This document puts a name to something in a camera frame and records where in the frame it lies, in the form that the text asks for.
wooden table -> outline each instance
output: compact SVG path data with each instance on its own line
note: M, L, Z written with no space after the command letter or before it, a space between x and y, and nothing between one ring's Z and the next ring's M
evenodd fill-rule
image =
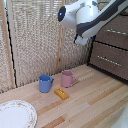
M61 74L54 75L48 93L39 91L38 81L0 95L0 104L24 100L38 115L35 128L110 128L128 102L128 86L86 65L72 69L79 82L61 87ZM61 88L69 98L61 100L54 90Z

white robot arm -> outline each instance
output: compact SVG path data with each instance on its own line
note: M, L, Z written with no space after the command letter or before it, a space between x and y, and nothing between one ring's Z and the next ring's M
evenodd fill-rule
M60 8L58 21L75 30L81 38L88 39L127 7L128 0L111 0L99 11L97 0L78 0Z

cup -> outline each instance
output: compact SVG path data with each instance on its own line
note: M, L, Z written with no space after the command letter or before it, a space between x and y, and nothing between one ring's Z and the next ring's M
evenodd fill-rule
M74 75L73 72L71 72L69 70L62 71L62 74L61 74L61 85L63 87L68 88L70 86L73 86L76 82L77 82L77 77Z
M39 77L39 89L43 93L47 93L50 91L54 78L48 75L41 75Z

white plate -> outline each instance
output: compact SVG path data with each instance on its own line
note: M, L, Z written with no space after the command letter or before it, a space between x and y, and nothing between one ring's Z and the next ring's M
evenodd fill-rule
M0 105L0 128L34 128L37 114L34 107L21 100Z

yellow sponge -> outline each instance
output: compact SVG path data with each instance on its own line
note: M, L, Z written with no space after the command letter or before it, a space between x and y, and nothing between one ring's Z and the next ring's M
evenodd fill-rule
M58 95L62 100L69 98L69 95L60 88L55 90L54 93Z

